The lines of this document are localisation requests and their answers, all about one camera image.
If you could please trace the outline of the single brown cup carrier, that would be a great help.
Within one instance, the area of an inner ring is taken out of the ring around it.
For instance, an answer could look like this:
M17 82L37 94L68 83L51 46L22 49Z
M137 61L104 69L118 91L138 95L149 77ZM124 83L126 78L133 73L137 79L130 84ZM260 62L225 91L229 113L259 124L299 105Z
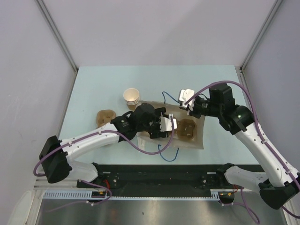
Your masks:
M177 122L177 136L180 140L190 141L196 135L196 123L190 119L182 119Z

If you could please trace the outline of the checkered paper takeout bag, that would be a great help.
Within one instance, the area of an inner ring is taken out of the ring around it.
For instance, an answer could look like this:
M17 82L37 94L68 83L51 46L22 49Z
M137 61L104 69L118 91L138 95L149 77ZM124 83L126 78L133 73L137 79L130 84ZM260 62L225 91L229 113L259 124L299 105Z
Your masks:
M177 129L175 130L173 140L169 145L170 148L177 150L183 149L198 149L203 150L203 129L205 117L197 119L188 116L187 112L181 110L178 106L178 100L169 93L163 91L163 101L148 101L147 103L154 108L164 107L167 114L172 114L177 122ZM160 151L167 145L169 141L167 138L151 139L147 132L141 132L137 135L138 147L144 151L153 152Z

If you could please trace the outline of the stack of paper cups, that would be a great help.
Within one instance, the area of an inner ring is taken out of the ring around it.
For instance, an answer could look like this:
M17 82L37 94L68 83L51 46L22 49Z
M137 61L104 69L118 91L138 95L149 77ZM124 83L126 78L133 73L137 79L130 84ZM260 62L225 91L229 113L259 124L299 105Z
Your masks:
M134 111L140 100L140 93L135 88L129 88L124 91L123 98L129 110Z

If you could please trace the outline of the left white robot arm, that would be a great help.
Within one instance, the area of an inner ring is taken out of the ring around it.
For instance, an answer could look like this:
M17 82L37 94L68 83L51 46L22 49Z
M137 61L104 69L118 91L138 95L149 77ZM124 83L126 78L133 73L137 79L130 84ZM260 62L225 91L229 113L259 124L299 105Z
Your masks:
M131 140L140 132L147 132L152 139L168 138L172 141L177 128L176 119L167 114L166 108L154 108L148 103L117 116L105 125L69 139L59 140L49 137L39 155L39 162L34 167L34 175L46 177L48 183L58 183L65 179L84 180L97 188L104 178L98 173L95 163L82 163L76 159L102 146L128 142L139 152L145 150L135 146Z

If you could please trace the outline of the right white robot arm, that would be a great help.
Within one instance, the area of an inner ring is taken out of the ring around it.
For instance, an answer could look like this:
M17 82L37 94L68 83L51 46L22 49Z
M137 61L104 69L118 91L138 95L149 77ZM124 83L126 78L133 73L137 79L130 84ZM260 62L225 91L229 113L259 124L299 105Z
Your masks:
M181 90L180 107L195 118L218 118L221 127L241 141L262 167L264 174L241 169L227 163L219 169L216 182L221 188L231 184L247 188L260 195L271 208L278 210L300 191L300 172L292 166L263 133L254 106L237 105L231 81L214 82L207 86L210 97L200 97L201 91Z

